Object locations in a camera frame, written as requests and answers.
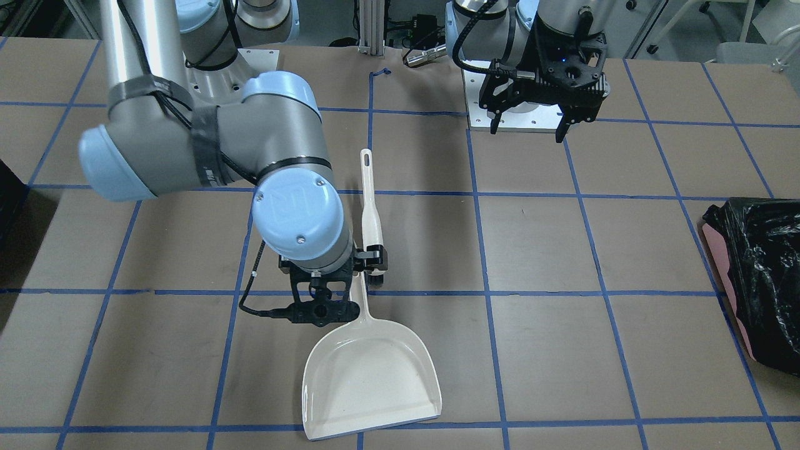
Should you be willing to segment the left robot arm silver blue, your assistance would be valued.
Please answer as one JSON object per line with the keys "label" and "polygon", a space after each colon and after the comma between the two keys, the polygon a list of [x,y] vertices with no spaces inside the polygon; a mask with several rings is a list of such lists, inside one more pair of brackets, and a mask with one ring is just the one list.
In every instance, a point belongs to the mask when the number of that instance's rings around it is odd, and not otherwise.
{"label": "left robot arm silver blue", "polygon": [[462,69],[472,128],[552,133],[597,119],[611,1],[451,1],[447,53]]}

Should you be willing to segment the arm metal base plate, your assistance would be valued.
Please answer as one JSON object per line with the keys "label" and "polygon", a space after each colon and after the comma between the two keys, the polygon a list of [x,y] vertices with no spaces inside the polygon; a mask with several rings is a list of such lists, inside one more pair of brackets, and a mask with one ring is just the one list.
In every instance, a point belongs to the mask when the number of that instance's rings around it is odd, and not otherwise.
{"label": "arm metal base plate", "polygon": [[256,76],[278,69],[278,49],[238,49],[238,57],[222,69],[187,68],[189,85],[208,99],[222,99],[239,94],[246,82]]}
{"label": "arm metal base plate", "polygon": [[[469,128],[472,131],[491,130],[492,112],[478,104],[486,75],[463,69],[464,94],[466,98]],[[523,102],[502,114],[498,124],[499,132],[541,132],[554,134],[563,114],[557,105]]]}

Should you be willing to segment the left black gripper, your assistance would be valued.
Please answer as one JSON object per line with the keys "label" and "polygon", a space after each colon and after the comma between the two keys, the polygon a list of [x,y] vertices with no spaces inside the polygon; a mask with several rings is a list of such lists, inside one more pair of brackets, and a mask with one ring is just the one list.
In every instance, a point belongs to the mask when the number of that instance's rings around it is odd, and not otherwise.
{"label": "left black gripper", "polygon": [[497,134],[502,116],[521,103],[560,106],[555,142],[563,143],[569,128],[597,118],[611,87],[603,71],[608,44],[594,12],[569,12],[572,24],[561,31],[536,14],[522,60],[515,67],[493,60],[478,104],[492,112],[490,134]]}

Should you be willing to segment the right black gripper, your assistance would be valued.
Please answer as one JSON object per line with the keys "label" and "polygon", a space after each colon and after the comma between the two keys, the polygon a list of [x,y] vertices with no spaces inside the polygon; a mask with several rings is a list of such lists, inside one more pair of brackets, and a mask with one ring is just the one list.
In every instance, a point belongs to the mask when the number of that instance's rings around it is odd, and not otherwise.
{"label": "right black gripper", "polygon": [[278,309],[278,317],[293,324],[323,327],[348,323],[358,318],[360,307],[349,300],[355,271],[388,270],[388,251],[383,245],[357,248],[345,264],[329,274],[311,274],[280,256],[278,267],[289,274],[294,302]]}

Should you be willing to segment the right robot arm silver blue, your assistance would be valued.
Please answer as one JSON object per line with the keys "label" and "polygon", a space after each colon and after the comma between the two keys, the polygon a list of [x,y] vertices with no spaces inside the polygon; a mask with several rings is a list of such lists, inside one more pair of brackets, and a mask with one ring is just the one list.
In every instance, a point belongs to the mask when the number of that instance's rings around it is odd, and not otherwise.
{"label": "right robot arm silver blue", "polygon": [[224,1],[103,1],[107,121],[82,133],[89,185],[115,202],[244,180],[262,246],[289,274],[292,304],[245,313],[295,324],[368,316],[365,279],[388,268],[378,238],[354,242],[311,86],[258,73]]}

